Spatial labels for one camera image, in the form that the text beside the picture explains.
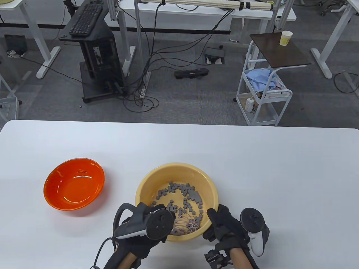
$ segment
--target yellow bowl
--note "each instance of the yellow bowl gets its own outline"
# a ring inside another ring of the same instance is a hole
[[[169,200],[173,200],[174,204],[178,207],[183,206],[183,198],[181,191],[176,190],[175,193],[169,193],[166,196],[160,197],[160,200],[156,200],[158,191],[168,187],[169,182],[187,184],[196,188],[203,202],[203,219],[200,223],[200,228],[188,235],[169,235],[168,241],[187,241],[203,234],[209,226],[211,221],[209,220],[206,211],[209,208],[218,209],[218,193],[216,186],[210,177],[202,170],[190,164],[183,163],[171,163],[161,165],[150,173],[140,183],[136,193],[136,205],[143,202],[147,205],[151,205],[152,201],[156,201],[157,204],[163,203],[165,206],[169,203]],[[196,216],[199,215],[198,204],[195,201],[189,201],[193,209],[196,212]]]

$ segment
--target computer tower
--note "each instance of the computer tower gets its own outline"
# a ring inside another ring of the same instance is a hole
[[[124,86],[115,37],[108,27],[103,28],[96,40],[82,42],[81,49],[92,78],[104,86],[114,82],[119,87]]]

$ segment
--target paper cup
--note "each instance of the paper cup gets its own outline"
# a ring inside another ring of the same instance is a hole
[[[290,38],[292,37],[292,35],[293,35],[293,33],[291,31],[283,31],[279,44],[282,46],[288,45],[288,42],[289,42]]]

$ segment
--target keyboard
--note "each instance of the keyboard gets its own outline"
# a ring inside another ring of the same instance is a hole
[[[70,35],[75,37],[87,37],[95,26],[98,16],[101,14],[101,4],[86,4],[80,11],[77,20],[70,29]]]

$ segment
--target orange bowl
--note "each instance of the orange bowl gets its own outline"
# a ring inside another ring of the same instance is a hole
[[[53,208],[70,211],[92,203],[105,184],[105,173],[95,161],[77,158],[56,167],[47,177],[44,197]]]

